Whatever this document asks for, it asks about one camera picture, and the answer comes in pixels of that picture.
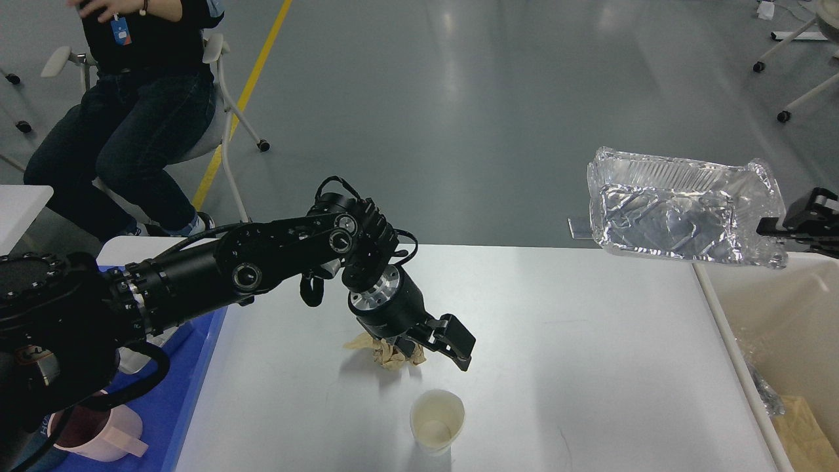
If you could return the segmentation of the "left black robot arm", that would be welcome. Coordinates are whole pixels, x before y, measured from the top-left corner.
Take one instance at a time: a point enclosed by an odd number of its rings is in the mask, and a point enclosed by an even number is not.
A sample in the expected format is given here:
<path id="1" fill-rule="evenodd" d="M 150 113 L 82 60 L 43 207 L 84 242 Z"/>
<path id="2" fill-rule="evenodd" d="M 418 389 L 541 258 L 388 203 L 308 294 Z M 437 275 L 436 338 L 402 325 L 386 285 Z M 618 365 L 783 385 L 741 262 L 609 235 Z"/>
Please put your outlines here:
<path id="1" fill-rule="evenodd" d="M 321 304 L 336 274 L 348 308 L 375 340 L 406 356 L 417 346 L 467 370 L 476 338 L 453 314 L 436 319 L 405 271 L 414 253 L 371 198 L 331 176 L 305 216 L 215 227 L 153 259 L 101 271 L 87 253 L 2 256 L 2 470 L 25 471 L 57 440 L 20 455 L 41 420 L 76 406 L 111 410 L 145 395 L 170 370 L 147 337 L 233 303 L 248 305 L 300 276 L 300 296 Z"/>

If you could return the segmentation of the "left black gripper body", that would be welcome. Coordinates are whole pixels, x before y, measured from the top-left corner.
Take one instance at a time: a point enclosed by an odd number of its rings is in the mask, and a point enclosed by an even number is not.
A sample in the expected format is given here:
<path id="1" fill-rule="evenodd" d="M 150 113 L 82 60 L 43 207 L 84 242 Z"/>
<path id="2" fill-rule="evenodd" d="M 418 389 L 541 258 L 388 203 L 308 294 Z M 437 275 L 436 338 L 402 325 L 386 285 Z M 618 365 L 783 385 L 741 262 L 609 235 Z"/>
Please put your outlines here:
<path id="1" fill-rule="evenodd" d="M 404 266 L 389 265 L 374 286 L 349 292 L 348 307 L 375 340 L 390 345 L 431 343 L 432 316 L 425 310 L 423 294 Z"/>

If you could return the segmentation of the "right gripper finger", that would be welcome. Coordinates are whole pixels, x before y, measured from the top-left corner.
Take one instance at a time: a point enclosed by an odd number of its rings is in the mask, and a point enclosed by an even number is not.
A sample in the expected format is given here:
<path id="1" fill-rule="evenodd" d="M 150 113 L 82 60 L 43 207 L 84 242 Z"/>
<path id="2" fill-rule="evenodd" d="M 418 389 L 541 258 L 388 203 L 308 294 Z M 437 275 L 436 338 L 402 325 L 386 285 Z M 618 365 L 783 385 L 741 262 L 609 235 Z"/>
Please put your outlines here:
<path id="1" fill-rule="evenodd" d="M 835 192 L 815 187 L 805 197 L 789 206 L 779 218 L 761 218 L 757 234 L 770 238 L 794 240 L 808 246 L 838 244 L 838 200 Z"/>

